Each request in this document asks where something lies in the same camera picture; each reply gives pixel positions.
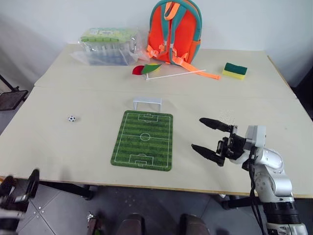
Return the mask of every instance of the yellow sponge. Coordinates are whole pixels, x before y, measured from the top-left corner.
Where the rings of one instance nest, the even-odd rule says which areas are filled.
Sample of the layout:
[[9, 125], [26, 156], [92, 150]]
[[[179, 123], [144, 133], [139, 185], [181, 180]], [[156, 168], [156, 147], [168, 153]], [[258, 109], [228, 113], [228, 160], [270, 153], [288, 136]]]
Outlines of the yellow sponge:
[[234, 73], [234, 72], [229, 72], [226, 70], [223, 70], [222, 74], [230, 76], [230, 77], [235, 77], [235, 78], [238, 78], [240, 80], [243, 80], [245, 78], [245, 75]]

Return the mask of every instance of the soccer field mat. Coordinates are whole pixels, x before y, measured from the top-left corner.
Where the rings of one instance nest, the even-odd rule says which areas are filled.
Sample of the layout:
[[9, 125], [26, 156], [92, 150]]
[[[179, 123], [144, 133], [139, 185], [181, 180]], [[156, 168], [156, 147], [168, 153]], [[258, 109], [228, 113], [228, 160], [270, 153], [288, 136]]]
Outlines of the soccer field mat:
[[112, 165], [169, 171], [172, 168], [173, 116], [125, 111]]

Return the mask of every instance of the toy flag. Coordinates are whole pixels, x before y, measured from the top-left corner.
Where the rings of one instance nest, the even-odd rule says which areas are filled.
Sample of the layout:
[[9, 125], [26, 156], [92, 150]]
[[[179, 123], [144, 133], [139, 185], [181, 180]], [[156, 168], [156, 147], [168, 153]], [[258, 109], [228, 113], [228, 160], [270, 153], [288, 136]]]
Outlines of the toy flag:
[[133, 69], [134, 75], [143, 75], [150, 72], [153, 72], [154, 70], [158, 69], [161, 66], [161, 64], [149, 64], [149, 65], [139, 65]]

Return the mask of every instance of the table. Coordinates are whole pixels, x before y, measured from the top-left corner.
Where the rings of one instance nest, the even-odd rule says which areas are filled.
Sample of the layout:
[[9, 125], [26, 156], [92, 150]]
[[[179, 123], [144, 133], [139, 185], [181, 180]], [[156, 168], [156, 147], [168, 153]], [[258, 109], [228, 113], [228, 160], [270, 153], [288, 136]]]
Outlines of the table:
[[[0, 136], [0, 175], [95, 185], [160, 188], [248, 195], [248, 173], [229, 161], [219, 167], [190, 144], [215, 150], [225, 133], [205, 127], [201, 117], [239, 126], [267, 126], [267, 147], [280, 152], [296, 197], [313, 197], [313, 123], [264, 52], [201, 50], [195, 65], [219, 73], [226, 62], [248, 66], [244, 81], [190, 74], [144, 81], [130, 67], [90, 67], [74, 61], [67, 46], [37, 81], [25, 104]], [[174, 116], [173, 167], [168, 172], [110, 164], [125, 110], [136, 96], [161, 97], [162, 112]], [[157, 111], [155, 106], [138, 106]], [[69, 114], [78, 120], [69, 122]]]

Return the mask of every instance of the small soccer ball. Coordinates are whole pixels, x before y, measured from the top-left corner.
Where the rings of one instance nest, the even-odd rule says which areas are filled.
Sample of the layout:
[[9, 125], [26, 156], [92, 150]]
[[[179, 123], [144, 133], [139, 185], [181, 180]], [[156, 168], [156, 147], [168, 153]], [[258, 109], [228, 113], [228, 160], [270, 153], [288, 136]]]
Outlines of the small soccer ball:
[[71, 116], [68, 117], [68, 120], [69, 120], [69, 121], [75, 121], [76, 118], [75, 118], [73, 115], [71, 115]]

